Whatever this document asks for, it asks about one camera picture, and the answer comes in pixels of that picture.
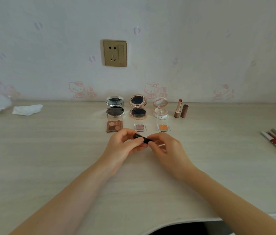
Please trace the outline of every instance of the forearm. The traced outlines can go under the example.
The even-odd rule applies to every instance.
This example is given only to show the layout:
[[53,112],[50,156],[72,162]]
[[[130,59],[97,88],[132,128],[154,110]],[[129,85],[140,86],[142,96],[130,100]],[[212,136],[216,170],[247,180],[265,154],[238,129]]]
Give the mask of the forearm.
[[100,188],[109,179],[110,172],[108,166],[96,162],[10,235],[73,234]]
[[190,172],[185,182],[206,199],[235,234],[276,234],[275,219],[202,171]]

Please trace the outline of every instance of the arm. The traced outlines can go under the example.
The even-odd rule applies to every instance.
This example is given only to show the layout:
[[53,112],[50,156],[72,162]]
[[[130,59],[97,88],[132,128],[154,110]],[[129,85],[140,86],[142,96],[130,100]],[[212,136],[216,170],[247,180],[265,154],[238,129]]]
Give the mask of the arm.
[[148,145],[173,176],[199,193],[237,235],[276,234],[276,220],[239,197],[204,172],[187,157],[179,141],[166,133],[148,138]]
[[111,136],[98,161],[82,172],[60,193],[26,219],[10,235],[71,235],[96,198],[100,188],[113,176],[129,154],[148,145],[133,138],[134,130],[122,129]]

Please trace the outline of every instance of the wooden desk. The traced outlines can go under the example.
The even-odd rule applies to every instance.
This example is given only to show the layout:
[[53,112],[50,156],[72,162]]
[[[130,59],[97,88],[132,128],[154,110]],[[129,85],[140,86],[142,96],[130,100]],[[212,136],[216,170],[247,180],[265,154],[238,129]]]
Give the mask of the wooden desk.
[[[0,234],[34,213],[104,151],[104,102],[42,103],[31,116],[0,113]],[[171,134],[193,163],[247,201],[276,216],[276,148],[259,131],[276,128],[276,105],[189,104]],[[125,107],[124,127],[137,122]],[[148,131],[155,133],[152,105]],[[101,190],[77,234],[148,234],[168,224],[218,220],[209,205],[172,178],[150,149],[129,157]]]

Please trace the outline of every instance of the outlet plate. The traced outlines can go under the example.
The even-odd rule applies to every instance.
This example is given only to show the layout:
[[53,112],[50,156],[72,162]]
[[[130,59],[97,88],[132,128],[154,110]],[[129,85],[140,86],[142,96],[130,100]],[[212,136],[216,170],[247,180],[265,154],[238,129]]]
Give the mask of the outlet plate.
[[103,40],[106,66],[127,67],[127,42],[123,40]]

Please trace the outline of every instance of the crumpled white tissue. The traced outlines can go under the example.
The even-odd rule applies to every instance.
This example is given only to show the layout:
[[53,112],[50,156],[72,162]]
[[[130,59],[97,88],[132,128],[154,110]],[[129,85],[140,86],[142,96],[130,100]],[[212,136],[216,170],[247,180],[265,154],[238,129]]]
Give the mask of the crumpled white tissue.
[[43,105],[32,105],[32,106],[14,106],[13,114],[15,115],[32,115],[41,111]]

